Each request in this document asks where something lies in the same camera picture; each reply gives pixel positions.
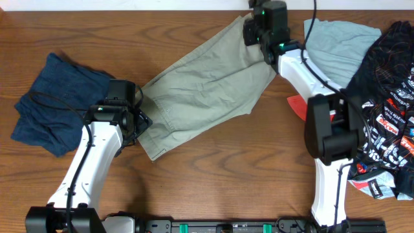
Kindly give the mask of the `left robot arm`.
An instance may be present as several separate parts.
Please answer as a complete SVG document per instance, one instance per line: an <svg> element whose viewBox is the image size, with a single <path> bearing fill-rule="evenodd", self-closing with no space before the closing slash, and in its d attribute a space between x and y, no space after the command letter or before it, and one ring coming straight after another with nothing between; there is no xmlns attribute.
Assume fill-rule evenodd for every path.
<svg viewBox="0 0 414 233"><path fill-rule="evenodd" d="M131 216L98 216L100 194L113 159L152 125L137 107L92 105L86 112L82 139L59 188L46 206L33 206L27 232L138 232Z"/></svg>

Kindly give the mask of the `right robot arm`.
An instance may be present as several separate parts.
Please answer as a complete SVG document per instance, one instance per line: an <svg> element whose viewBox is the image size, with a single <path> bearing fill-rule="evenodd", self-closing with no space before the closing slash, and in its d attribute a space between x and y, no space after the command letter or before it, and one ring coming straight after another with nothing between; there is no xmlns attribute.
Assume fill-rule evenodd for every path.
<svg viewBox="0 0 414 233"><path fill-rule="evenodd" d="M347 174L364 142L363 117L356 98L345 96L307 57L301 43L290 39L286 22L268 25L258 17L243 25L245 45L258 44L265 58L307 105L305 145L316 165L307 232L350 232L344 203Z"/></svg>

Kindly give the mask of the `folded navy blue garment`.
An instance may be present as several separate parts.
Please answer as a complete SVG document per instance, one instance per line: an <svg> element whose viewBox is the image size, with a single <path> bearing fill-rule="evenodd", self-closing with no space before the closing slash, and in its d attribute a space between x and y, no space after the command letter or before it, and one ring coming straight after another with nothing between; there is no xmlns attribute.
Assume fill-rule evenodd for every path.
<svg viewBox="0 0 414 233"><path fill-rule="evenodd" d="M29 92L15 105L20 117L11 139L41 146L57 157L75 150L82 137L80 116L104 100L110 79L50 53Z"/></svg>

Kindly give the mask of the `red orange cloth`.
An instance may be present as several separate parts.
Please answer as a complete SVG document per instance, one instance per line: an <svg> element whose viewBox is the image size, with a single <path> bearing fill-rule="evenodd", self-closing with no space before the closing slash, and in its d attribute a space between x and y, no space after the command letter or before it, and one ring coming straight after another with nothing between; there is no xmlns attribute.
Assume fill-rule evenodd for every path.
<svg viewBox="0 0 414 233"><path fill-rule="evenodd" d="M307 104L300 95L295 95L287 98L287 102L295 114L303 121L306 121Z"/></svg>

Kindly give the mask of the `khaki grey shorts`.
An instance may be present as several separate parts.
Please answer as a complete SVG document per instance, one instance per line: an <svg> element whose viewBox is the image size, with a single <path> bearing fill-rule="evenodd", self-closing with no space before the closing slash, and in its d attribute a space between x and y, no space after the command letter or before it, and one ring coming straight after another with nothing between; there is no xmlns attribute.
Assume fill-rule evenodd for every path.
<svg viewBox="0 0 414 233"><path fill-rule="evenodd" d="M259 45L247 47L237 17L162 71L136 97L153 124L138 141L152 160L233 117L251 113L276 72Z"/></svg>

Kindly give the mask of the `black printed garment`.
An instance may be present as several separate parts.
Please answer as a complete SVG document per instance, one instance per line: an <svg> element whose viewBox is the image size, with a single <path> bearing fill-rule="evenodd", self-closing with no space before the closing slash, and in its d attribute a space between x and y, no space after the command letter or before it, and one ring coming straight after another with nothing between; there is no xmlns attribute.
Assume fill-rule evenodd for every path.
<svg viewBox="0 0 414 233"><path fill-rule="evenodd" d="M386 170L398 193L413 198L413 26L393 23L370 46L346 90L362 100L367 121L363 151L348 180Z"/></svg>

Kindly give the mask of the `white printed garment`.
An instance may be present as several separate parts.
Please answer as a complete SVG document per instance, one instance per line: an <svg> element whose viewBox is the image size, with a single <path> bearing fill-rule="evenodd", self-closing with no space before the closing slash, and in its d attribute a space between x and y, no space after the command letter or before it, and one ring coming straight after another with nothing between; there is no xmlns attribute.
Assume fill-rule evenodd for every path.
<svg viewBox="0 0 414 233"><path fill-rule="evenodd" d="M413 198L398 193L393 175L386 170L373 170L357 175L348 180L359 191L374 199L386 199L396 197L399 201L412 201Z"/></svg>

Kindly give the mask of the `light blue shirt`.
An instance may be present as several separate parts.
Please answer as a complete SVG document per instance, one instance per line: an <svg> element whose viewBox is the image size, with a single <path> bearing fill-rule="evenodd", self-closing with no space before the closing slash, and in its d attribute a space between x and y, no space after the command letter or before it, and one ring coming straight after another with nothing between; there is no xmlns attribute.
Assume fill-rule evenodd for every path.
<svg viewBox="0 0 414 233"><path fill-rule="evenodd" d="M310 32L306 49L310 59L332 81L346 88L381 30L347 21L304 21Z"/></svg>

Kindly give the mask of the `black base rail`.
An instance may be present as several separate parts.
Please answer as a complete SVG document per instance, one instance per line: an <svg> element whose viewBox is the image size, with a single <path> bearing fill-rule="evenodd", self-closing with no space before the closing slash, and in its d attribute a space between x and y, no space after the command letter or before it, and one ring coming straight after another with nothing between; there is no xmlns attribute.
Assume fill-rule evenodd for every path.
<svg viewBox="0 0 414 233"><path fill-rule="evenodd" d="M387 233L384 221L349 221L319 226L315 220L281 217L275 221L170 221L142 219L119 213L102 221L106 232L114 233Z"/></svg>

